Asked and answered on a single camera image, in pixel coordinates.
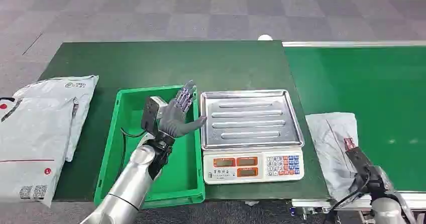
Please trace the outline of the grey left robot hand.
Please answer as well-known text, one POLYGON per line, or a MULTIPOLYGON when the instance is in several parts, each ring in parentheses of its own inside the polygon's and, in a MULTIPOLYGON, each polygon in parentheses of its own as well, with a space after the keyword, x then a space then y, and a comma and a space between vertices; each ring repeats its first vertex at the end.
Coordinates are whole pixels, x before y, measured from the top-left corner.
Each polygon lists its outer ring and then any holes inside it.
POLYGON ((182 137, 191 131, 200 129, 206 122, 206 117, 186 123, 186 114, 194 102, 196 84, 193 80, 188 81, 167 105, 159 122, 159 131, 173 138, 182 137))

